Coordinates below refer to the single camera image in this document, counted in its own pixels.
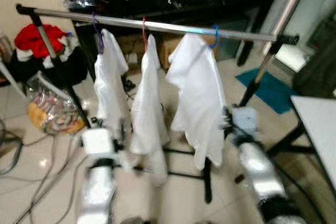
white table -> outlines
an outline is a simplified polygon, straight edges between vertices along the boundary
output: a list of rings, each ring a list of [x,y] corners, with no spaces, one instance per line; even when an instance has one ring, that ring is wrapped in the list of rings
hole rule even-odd
[[[275,156],[283,151],[316,154],[336,198],[336,100],[299,96],[292,96],[291,100],[301,122],[268,154]],[[292,145],[304,133],[311,147]]]

plastic bag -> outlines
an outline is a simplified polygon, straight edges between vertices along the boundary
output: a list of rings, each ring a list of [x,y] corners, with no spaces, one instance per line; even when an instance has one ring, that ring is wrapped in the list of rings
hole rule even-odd
[[[56,88],[39,71],[27,81],[28,117],[41,131],[57,135],[84,127],[72,98]]]

white cloth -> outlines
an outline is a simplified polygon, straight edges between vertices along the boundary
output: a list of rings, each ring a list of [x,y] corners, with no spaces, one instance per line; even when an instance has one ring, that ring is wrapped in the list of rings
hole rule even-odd
[[[130,112],[121,82],[121,76],[128,71],[128,65],[113,34],[105,29],[101,33],[104,52],[97,56],[94,64],[94,90],[98,97],[97,117],[104,120],[111,136],[119,139],[122,122],[125,123],[125,130],[131,131]]]
[[[160,103],[157,79],[159,68],[155,39],[150,35],[141,63],[141,82],[131,109],[133,135],[130,150],[135,154],[148,155],[156,186],[167,179],[162,145],[169,142]]]
[[[184,131],[195,149],[198,169],[208,157],[214,165],[223,161],[225,105],[216,61],[207,43],[198,35],[186,34],[169,57],[166,81],[178,87],[179,102],[171,129]]]
[[[58,41],[64,45],[64,52],[59,56],[59,58],[61,62],[66,62],[69,56],[72,54],[73,50],[77,46],[79,46],[78,39],[73,36],[63,36],[58,39]],[[43,66],[45,67],[45,69],[54,67],[53,63],[51,62],[51,57],[49,55],[44,59]]]
[[[29,50],[20,50],[16,48],[16,56],[17,60],[20,62],[25,62],[27,60],[30,60],[33,56],[33,51]]]

cardboard box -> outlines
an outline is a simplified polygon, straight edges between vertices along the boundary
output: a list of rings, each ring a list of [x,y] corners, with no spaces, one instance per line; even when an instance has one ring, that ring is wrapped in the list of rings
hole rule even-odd
[[[115,38],[120,46],[122,53],[124,54],[126,61],[129,65],[131,72],[141,72],[141,60],[145,53],[144,43],[142,40],[142,34],[132,34],[127,36],[119,36]],[[129,63],[128,55],[135,53],[138,58],[138,63]]]
[[[153,33],[155,41],[156,41],[156,48],[158,50],[158,55],[160,59],[160,63],[162,65],[162,68],[164,70],[168,70],[170,64],[168,62],[169,56],[172,54],[172,52],[175,50],[175,48],[178,46],[180,41],[183,38],[183,35],[176,35],[176,34],[168,34],[168,33]],[[207,36],[203,35],[202,38],[209,44],[212,45],[215,43],[215,37],[214,36]],[[133,35],[127,35],[127,36],[119,36],[116,38],[121,51],[123,52],[124,56],[127,59],[127,55],[131,53],[135,53],[138,57],[138,63],[137,64],[131,64],[129,63],[129,68],[133,72],[139,72],[141,71],[141,60],[145,53],[144,51],[144,43],[142,40],[142,34],[133,34]],[[217,47],[213,49],[214,55],[216,57],[218,46],[220,43],[218,43]]]

red cloth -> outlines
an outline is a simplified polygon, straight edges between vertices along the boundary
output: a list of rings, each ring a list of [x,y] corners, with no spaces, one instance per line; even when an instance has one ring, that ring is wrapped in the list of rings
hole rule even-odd
[[[55,52],[60,52],[64,45],[59,42],[58,39],[66,36],[67,34],[63,33],[57,26],[43,25],[43,27]],[[15,46],[20,50],[31,49],[35,58],[44,59],[49,55],[37,28],[33,24],[23,28],[15,38],[14,43]]]

